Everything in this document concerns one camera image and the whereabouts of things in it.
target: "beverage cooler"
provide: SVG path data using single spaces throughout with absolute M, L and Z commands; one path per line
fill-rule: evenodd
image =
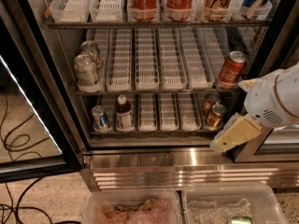
M 41 130 L 31 129 L 33 142 L 47 136 L 45 155 L 19 148 L 18 156 L 18 145 L 5 145 L 1 156 L 11 159 L 0 163 L 1 181 L 80 172 L 91 191 L 235 181 L 298 187 L 296 123 L 264 126 L 225 152 L 210 146 L 235 112 L 247 113 L 238 81 L 298 60 L 298 0 L 246 11 L 244 0 L 166 1 L 147 0 L 143 9 L 136 0 L 0 0 L 1 64 L 16 87 L 6 97 L 23 97 L 9 115 L 34 115 Z M 237 53 L 240 74 L 221 79 Z

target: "bottle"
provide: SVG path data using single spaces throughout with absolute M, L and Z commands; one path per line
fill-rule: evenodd
M 130 102 L 124 95 L 118 97 L 115 109 L 118 127 L 124 131 L 131 131 L 134 128 L 133 112 Z

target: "refrigerator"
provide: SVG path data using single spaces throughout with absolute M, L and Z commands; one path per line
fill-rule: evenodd
M 157 1 L 157 14 L 161 15 L 164 0 Z M 200 0 L 193 1 L 198 8 Z M 0 0 L 2 67 L 30 104 L 28 112 L 35 114 L 51 142 L 49 146 L 55 150 L 45 156 L 24 155 L 2 161 L 2 182 L 80 172 L 91 191 L 183 189 L 198 183 L 234 181 L 262 181 L 273 188 L 298 186 L 296 125 L 283 130 L 263 128 L 258 138 L 225 153 L 209 146 L 235 112 L 246 113 L 246 94 L 242 90 L 219 89 L 215 85 L 215 74 L 225 55 L 232 50 L 247 54 L 244 79 L 292 66 L 298 60 L 298 0 L 270 0 L 271 9 L 262 20 L 168 21 L 161 15 L 150 22 L 130 18 L 129 0 L 120 0 L 119 21 L 95 21 L 90 14 L 86 21 L 61 17 L 56 21 L 51 16 L 53 12 L 50 15 L 52 2 Z M 173 45 L 167 43 L 169 35 Z M 192 83 L 197 70 L 190 67 L 193 56 L 186 41 L 189 35 L 206 65 L 204 84 L 200 81 L 198 85 L 196 80 Z M 82 91 L 74 72 L 74 59 L 86 40 L 96 40 L 103 55 L 99 91 Z M 167 81 L 171 68 L 166 68 L 164 57 L 170 47 L 182 69 L 179 81 L 173 83 Z M 129 75 L 118 84 L 111 73 L 119 49 L 126 54 L 121 57 L 123 72 Z M 150 83 L 146 80 L 152 75 L 140 71 L 140 50 L 153 54 L 154 75 Z M 221 63 L 213 57 L 217 51 Z M 206 128 L 202 112 L 202 103 L 210 92 L 221 95 L 227 110 L 217 129 Z M 133 107 L 134 128 L 130 132 L 122 131 L 115 117 L 115 102 L 121 94 Z M 92 109 L 97 105 L 107 111 L 109 132 L 94 129 Z

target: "speckled floor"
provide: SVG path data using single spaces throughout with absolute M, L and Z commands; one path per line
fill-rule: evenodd
M 8 183 L 14 206 L 16 206 L 21 193 L 33 181 L 34 179 Z M 299 189 L 275 189 L 275 192 L 289 224 L 299 223 Z M 22 198 L 20 207 L 38 207 L 50 216 L 52 222 L 43 213 L 36 210 L 20 210 L 21 221 L 24 224 L 48 224 L 67 220 L 81 222 L 84 207 L 90 195 L 91 193 L 79 173 L 46 177 L 28 190 Z M 10 205 L 5 184 L 0 184 L 0 200 L 0 203 Z M 11 216 L 6 223 L 15 224 L 17 222 L 15 217 Z

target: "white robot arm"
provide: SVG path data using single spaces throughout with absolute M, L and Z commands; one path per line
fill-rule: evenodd
M 248 142 L 261 133 L 262 125 L 278 128 L 299 123 L 299 63 L 239 86 L 248 93 L 244 102 L 248 114 L 230 118 L 210 144 L 215 151 Z

